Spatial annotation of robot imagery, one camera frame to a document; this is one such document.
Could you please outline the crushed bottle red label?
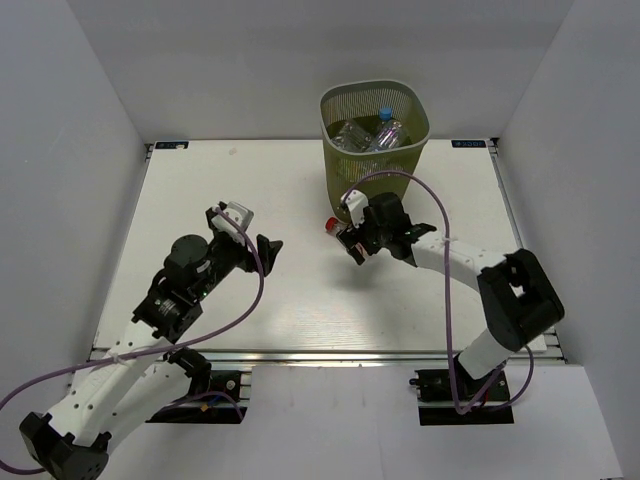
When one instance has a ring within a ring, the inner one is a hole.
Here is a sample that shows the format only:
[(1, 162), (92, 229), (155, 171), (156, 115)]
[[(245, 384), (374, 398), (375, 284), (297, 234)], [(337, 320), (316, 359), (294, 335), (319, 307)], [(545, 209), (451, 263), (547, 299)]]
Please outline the crushed bottle red label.
[(347, 229), (348, 226), (348, 223), (332, 216), (325, 223), (325, 231), (332, 238), (335, 238), (339, 242), (342, 242), (340, 235)]

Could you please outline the clear square bottle yellow label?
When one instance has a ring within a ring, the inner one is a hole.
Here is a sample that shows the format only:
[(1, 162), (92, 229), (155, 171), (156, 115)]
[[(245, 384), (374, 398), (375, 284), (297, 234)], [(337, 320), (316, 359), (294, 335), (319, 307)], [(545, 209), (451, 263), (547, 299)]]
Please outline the clear square bottle yellow label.
[(353, 183), (367, 174), (367, 168), (359, 159), (339, 158), (335, 173), (338, 179)]

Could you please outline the clear ribbed bottle blue cap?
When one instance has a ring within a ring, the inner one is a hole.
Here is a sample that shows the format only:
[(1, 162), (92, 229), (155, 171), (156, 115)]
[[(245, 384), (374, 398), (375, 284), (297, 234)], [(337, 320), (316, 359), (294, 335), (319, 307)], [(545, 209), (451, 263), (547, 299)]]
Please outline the clear ribbed bottle blue cap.
[(362, 153), (373, 141), (374, 127), (375, 119), (372, 116), (335, 122), (330, 126), (330, 139), (339, 149)]

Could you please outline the clear bottle blue label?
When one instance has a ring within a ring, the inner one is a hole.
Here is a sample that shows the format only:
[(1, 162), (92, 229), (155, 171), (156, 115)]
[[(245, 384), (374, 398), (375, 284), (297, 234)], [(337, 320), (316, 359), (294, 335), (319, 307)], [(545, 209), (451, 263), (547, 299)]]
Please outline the clear bottle blue label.
[(378, 117), (384, 121), (384, 125), (367, 151), (381, 152), (404, 146), (408, 139), (408, 133), (404, 124), (393, 117), (393, 109), (391, 107), (380, 108)]

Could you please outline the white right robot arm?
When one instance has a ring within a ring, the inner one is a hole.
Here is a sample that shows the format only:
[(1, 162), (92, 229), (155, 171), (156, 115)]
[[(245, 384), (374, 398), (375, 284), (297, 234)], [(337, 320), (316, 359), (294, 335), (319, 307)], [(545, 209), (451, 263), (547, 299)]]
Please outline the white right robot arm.
[(565, 316), (542, 264), (527, 249), (501, 254), (449, 239), (432, 225), (412, 223), (394, 193), (369, 198), (354, 190), (341, 206), (351, 222), (337, 237), (357, 264), (385, 249), (479, 293), (486, 328), (454, 357), (451, 374), (452, 388), (463, 398), (477, 397), (492, 370)]

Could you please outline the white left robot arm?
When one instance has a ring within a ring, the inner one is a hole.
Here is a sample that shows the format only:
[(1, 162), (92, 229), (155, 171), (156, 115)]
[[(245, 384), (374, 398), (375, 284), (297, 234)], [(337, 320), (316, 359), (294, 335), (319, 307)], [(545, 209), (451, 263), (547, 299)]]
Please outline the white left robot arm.
[(251, 241), (253, 214), (220, 203), (206, 212), (211, 239), (175, 240), (146, 296), (105, 356), (57, 404), (19, 426), (31, 457), (55, 479), (96, 479), (110, 454), (166, 407), (211, 395), (212, 367), (182, 336), (202, 315), (205, 298), (234, 270), (265, 278), (283, 247)]

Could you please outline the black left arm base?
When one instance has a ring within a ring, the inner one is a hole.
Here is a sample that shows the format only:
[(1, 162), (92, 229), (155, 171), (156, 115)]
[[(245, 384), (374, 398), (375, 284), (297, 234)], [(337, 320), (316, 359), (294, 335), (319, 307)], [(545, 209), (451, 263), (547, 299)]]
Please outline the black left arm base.
[(249, 372), (217, 369), (204, 356), (190, 349), (164, 354), (162, 360), (181, 369), (186, 375), (187, 390), (155, 413), (148, 423), (242, 423), (249, 404)]

